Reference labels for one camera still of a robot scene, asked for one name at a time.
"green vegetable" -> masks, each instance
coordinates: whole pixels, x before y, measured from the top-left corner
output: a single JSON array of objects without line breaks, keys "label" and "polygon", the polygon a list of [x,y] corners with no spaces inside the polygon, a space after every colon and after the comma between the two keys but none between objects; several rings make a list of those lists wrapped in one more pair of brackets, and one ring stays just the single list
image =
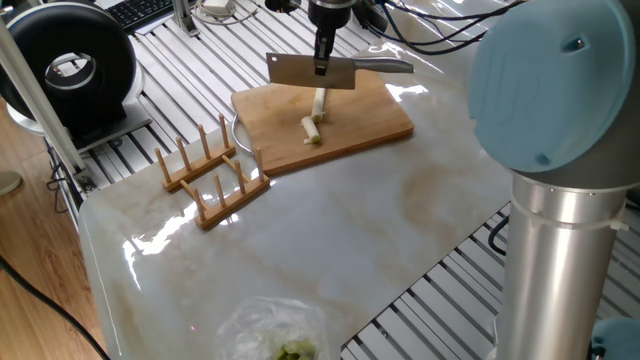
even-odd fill
[{"label": "green vegetable", "polygon": [[278,355],[274,357],[275,360],[287,360],[287,352],[284,350],[284,346],[278,352]]},{"label": "green vegetable", "polygon": [[309,340],[292,340],[282,346],[273,360],[314,360],[316,347]]},{"label": "green vegetable", "polygon": [[312,355],[316,352],[316,347],[309,340],[293,340],[284,345],[284,350],[289,354]]}]

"metal grating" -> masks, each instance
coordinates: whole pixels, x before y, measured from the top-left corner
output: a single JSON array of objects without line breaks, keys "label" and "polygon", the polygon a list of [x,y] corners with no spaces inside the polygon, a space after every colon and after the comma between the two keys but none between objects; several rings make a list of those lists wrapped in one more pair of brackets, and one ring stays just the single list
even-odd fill
[{"label": "metal grating", "polygon": [[[493,348],[500,312],[504,258],[488,245],[509,205],[442,259],[342,349],[344,360],[484,359]],[[619,231],[597,312],[598,319],[640,319],[640,213]],[[497,237],[506,246],[508,226]]]},{"label": "metal grating", "polygon": [[[302,8],[307,6],[303,0]],[[238,0],[235,16],[243,18],[255,7]],[[231,94],[268,83],[266,52],[313,54],[315,28],[305,10],[287,16],[261,9],[230,26],[196,21],[200,35],[195,38],[173,20],[145,35],[130,36],[145,76],[140,102],[153,122],[83,154],[99,189],[155,162],[156,147],[164,155],[176,151],[177,136],[186,143],[198,140],[197,124],[211,132],[218,128],[218,114],[233,119]],[[377,41],[349,23],[338,30],[334,52],[350,57]]]}]

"white stick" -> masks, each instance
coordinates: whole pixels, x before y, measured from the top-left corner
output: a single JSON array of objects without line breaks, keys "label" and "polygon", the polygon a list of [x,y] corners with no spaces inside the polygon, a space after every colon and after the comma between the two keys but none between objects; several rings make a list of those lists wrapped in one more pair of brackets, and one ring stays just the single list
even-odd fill
[{"label": "white stick", "polygon": [[313,122],[322,121],[322,115],[324,115],[324,96],[327,89],[317,88],[316,97],[313,99],[313,108],[311,109],[311,118]]},{"label": "white stick", "polygon": [[318,129],[316,128],[316,124],[313,123],[311,116],[305,116],[302,118],[302,126],[307,132],[307,136],[309,137],[309,140],[311,140],[312,144],[320,142],[320,134],[318,134]]}]

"black cable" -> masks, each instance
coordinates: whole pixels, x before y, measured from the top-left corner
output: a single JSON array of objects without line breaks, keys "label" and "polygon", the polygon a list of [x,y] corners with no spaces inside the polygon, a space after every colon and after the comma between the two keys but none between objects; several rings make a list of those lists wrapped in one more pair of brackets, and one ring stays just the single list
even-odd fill
[{"label": "black cable", "polygon": [[[404,7],[407,7],[407,5],[405,5],[404,1],[402,1],[402,0],[400,0],[400,4],[402,4],[402,6],[404,6]],[[428,22],[429,24],[431,24],[431,25],[436,29],[436,31],[438,32],[438,35],[442,36],[443,38],[447,37],[447,35],[445,35],[445,34],[442,32],[442,30],[440,29],[440,27],[438,26],[438,24],[436,24],[436,22],[435,22],[435,21],[433,21],[433,20],[431,20],[431,19],[427,19],[427,18],[425,18],[425,17],[420,17],[420,18],[421,18],[422,20],[424,20],[424,21]],[[463,42],[465,42],[466,40],[454,40],[454,39],[449,39],[448,41],[451,41],[451,42],[457,42],[457,43],[463,43]]]},{"label": "black cable", "polygon": [[55,179],[55,174],[58,172],[58,170],[61,170],[61,178],[64,178],[67,181],[67,190],[71,195],[71,201],[73,201],[76,209],[80,208],[80,205],[82,205],[84,199],[82,199],[82,195],[80,195],[80,192],[78,192],[76,186],[69,181],[69,179],[71,179],[71,174],[69,174],[69,171],[67,170],[67,167],[64,166],[62,160],[60,160],[55,154],[53,146],[51,146],[46,140],[43,140],[43,142],[47,147],[47,153],[49,153],[49,158],[51,159],[51,169],[53,170],[51,173],[51,180]]},{"label": "black cable", "polygon": [[491,232],[489,233],[489,247],[491,247],[493,251],[497,252],[502,256],[507,256],[507,252],[505,250],[500,249],[496,245],[496,235],[498,235],[500,230],[502,230],[502,228],[504,228],[505,225],[507,225],[508,223],[509,223],[509,215],[507,215],[504,219],[502,219],[498,223],[498,225],[496,225],[496,227],[494,227],[493,230],[491,230]]},{"label": "black cable", "polygon": [[71,185],[69,184],[69,181],[64,177],[60,179],[56,179],[56,174],[58,173],[58,170],[60,170],[61,167],[62,167],[62,162],[57,163],[56,166],[54,166],[53,169],[51,170],[51,180],[45,183],[45,185],[47,186],[47,190],[54,192],[53,210],[56,212],[56,214],[64,214],[67,211],[69,211],[69,208],[67,207],[65,207],[64,209],[58,210],[58,199],[60,198],[60,191],[62,190],[60,183],[66,182],[67,185]]},{"label": "black cable", "polygon": [[[391,27],[393,28],[393,31],[396,33],[396,35],[398,36],[398,38],[393,38],[391,36],[388,36],[386,34],[383,34],[381,31],[375,29],[372,30],[374,33],[376,33],[379,36],[385,37],[389,40],[393,40],[393,41],[398,41],[400,43],[405,44],[407,47],[409,47],[410,49],[416,51],[419,54],[423,54],[423,55],[430,55],[430,56],[434,56],[434,55],[444,55],[444,54],[449,54],[452,53],[454,51],[458,51],[461,50],[475,42],[480,41],[484,35],[486,34],[486,32],[483,32],[467,41],[462,41],[461,40],[454,40],[452,39],[453,37],[459,35],[460,33],[462,33],[463,31],[469,29],[470,27],[490,18],[493,16],[499,16],[502,15],[504,13],[506,13],[507,11],[509,11],[511,8],[521,5],[523,3],[525,3],[526,1],[516,1],[510,5],[507,5],[505,7],[502,7],[500,9],[497,9],[493,12],[489,12],[489,13],[483,13],[483,14],[475,14],[475,15],[469,15],[469,16],[457,16],[457,17],[445,17],[445,16],[435,16],[435,15],[430,15],[430,14],[425,14],[422,12],[418,12],[415,10],[411,10],[409,8],[407,8],[406,6],[400,6],[398,4],[389,2],[387,0],[379,0],[378,4],[380,4],[380,7],[382,8],[382,10],[385,13],[385,16],[387,17],[387,20],[389,21],[389,24],[391,24]],[[404,11],[407,13],[411,13],[413,15],[416,15],[418,17],[420,17],[423,20],[429,21],[432,25],[435,25],[432,21],[430,21],[431,19],[433,20],[451,20],[451,21],[458,21],[458,20],[471,20],[471,19],[475,19],[473,22],[471,22],[470,24],[467,24],[466,26],[460,28],[459,30],[457,30],[456,32],[448,35],[448,36],[443,36],[442,39],[439,40],[435,40],[435,41],[428,41],[428,42],[415,42],[415,41],[409,41],[407,40],[402,33],[400,33],[400,30],[398,29],[398,26],[396,25],[395,21],[393,20],[393,18],[391,17],[391,14],[389,13],[389,10],[387,9],[387,7],[385,6],[385,4],[389,4],[390,6],[400,10],[400,11]],[[440,30],[440,28],[436,26],[437,31],[442,35],[442,31]],[[455,42],[461,42],[459,45],[448,48],[448,49],[444,49],[444,50],[435,50],[435,51],[428,51],[428,50],[423,50],[420,48],[417,48],[416,46],[427,46],[427,45],[435,45],[435,44],[439,44],[445,41],[455,41]]]},{"label": "black cable", "polygon": [[42,301],[45,305],[50,307],[53,311],[57,312],[63,319],[68,321],[78,332],[82,335],[87,342],[93,347],[93,349],[100,355],[102,360],[110,360],[107,353],[100,347],[100,344],[91,334],[85,329],[71,314],[65,309],[56,304],[53,300],[41,293],[38,289],[33,287],[27,280],[25,280],[18,272],[9,265],[9,263],[0,255],[0,269],[4,270],[18,285],[25,289],[29,294],[35,296],[38,300]]},{"label": "black cable", "polygon": [[449,53],[452,53],[454,51],[461,50],[461,49],[463,49],[463,48],[465,48],[465,47],[467,47],[467,46],[479,41],[484,36],[484,33],[482,33],[482,34],[477,35],[474,38],[470,39],[469,41],[466,41],[466,42],[464,42],[464,43],[462,43],[460,45],[456,45],[454,47],[450,47],[450,48],[444,49],[444,50],[435,50],[435,51],[423,50],[423,49],[417,48],[415,45],[413,45],[413,43],[411,43],[410,41],[405,39],[404,36],[402,36],[402,34],[400,33],[400,30],[398,29],[398,26],[396,25],[395,21],[393,21],[393,18],[391,17],[391,14],[389,14],[389,10],[387,10],[386,6],[382,6],[382,10],[384,11],[385,16],[389,20],[389,23],[391,24],[391,27],[393,28],[393,31],[396,33],[396,35],[400,39],[400,42],[402,42],[407,47],[409,47],[410,49],[412,49],[413,51],[415,51],[415,52],[417,52],[419,54],[430,55],[430,56],[449,54]]},{"label": "black cable", "polygon": [[635,211],[640,211],[640,206],[638,205],[634,205],[631,203],[627,203],[627,209],[631,209],[631,210],[635,210]]},{"label": "black cable", "polygon": [[411,13],[411,14],[419,16],[421,18],[428,18],[428,19],[432,19],[432,20],[443,20],[443,21],[464,21],[464,20],[473,20],[473,19],[478,19],[478,18],[488,19],[490,17],[503,15],[507,11],[511,10],[512,8],[514,8],[514,7],[518,6],[518,5],[522,5],[525,2],[526,2],[526,0],[515,1],[512,4],[509,4],[507,6],[501,7],[499,9],[497,9],[497,10],[494,10],[494,11],[491,11],[491,12],[488,12],[488,13],[482,13],[482,14],[474,14],[474,15],[468,15],[468,16],[438,16],[438,15],[431,15],[431,14],[423,13],[421,11],[409,9],[408,7],[406,7],[406,5],[405,6],[400,6],[400,5],[396,4],[396,3],[388,1],[388,0],[381,0],[380,1],[381,5],[383,7],[384,7],[385,4],[389,4],[391,7],[394,7],[396,9],[404,11],[404,12]]}]

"light blue robot joint cap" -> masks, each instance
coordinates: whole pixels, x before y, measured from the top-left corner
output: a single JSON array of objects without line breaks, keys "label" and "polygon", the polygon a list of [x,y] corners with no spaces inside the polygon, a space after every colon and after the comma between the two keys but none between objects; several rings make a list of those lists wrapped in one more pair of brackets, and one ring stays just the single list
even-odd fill
[{"label": "light blue robot joint cap", "polygon": [[469,85],[476,136],[502,165],[562,167],[602,138],[636,63],[618,0],[535,0],[503,15],[480,42]]},{"label": "light blue robot joint cap", "polygon": [[606,360],[640,359],[640,320],[614,318],[597,322],[591,347],[604,349]]}]

